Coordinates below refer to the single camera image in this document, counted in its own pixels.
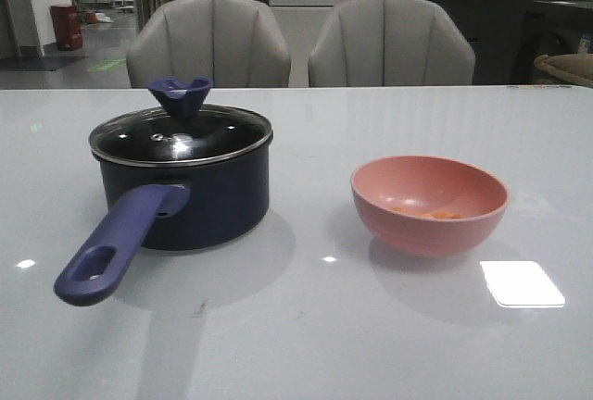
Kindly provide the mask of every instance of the navy blue saucepan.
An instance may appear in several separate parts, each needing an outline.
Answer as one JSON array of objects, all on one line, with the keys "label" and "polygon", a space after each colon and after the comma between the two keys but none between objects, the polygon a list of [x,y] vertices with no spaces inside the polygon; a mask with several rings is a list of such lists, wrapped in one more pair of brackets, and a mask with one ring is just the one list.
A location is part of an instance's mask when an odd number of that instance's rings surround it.
[{"label": "navy blue saucepan", "polygon": [[163,107],[114,118],[89,136],[109,211],[56,280],[56,295],[71,305],[110,296],[141,245],[222,244],[268,210],[270,122],[240,108],[202,106],[206,78],[152,85]]}]

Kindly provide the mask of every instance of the chair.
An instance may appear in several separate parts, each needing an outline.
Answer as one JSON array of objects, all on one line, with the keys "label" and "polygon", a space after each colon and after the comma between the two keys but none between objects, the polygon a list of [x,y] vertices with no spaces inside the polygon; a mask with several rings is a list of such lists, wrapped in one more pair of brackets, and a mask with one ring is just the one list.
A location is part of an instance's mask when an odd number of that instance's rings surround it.
[{"label": "chair", "polygon": [[447,12],[424,0],[335,6],[309,55],[309,86],[469,85],[475,55]]},{"label": "chair", "polygon": [[133,88],[208,76],[219,88],[286,87],[290,55],[270,8],[254,0],[174,0],[161,6],[127,54]]}]

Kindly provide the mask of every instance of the pan handle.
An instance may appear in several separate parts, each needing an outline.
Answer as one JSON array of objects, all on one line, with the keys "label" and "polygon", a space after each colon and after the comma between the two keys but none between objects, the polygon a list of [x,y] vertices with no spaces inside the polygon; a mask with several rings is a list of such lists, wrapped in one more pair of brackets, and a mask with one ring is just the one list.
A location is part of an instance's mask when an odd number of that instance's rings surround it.
[{"label": "pan handle", "polygon": [[147,184],[123,194],[57,277],[56,295],[90,306],[113,294],[155,219],[179,212],[189,193],[183,186]]}]

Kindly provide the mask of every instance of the plastic bowl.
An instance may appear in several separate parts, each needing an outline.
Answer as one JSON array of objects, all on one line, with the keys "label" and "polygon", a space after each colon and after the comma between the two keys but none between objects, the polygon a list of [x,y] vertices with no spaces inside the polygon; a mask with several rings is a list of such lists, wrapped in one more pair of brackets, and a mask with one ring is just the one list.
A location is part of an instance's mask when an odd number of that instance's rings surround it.
[{"label": "plastic bowl", "polygon": [[366,227],[399,252],[452,256],[482,243],[504,215],[505,185],[474,166],[434,156],[391,156],[354,171]]}]

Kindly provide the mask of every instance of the lid knob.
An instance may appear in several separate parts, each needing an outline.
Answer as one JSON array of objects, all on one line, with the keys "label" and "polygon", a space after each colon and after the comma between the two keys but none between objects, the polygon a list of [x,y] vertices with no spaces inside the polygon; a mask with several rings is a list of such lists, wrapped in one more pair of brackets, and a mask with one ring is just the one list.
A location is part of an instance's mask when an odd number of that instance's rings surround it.
[{"label": "lid knob", "polygon": [[195,116],[212,88],[211,78],[198,77],[186,84],[177,78],[157,79],[148,84],[148,90],[173,118]]}]

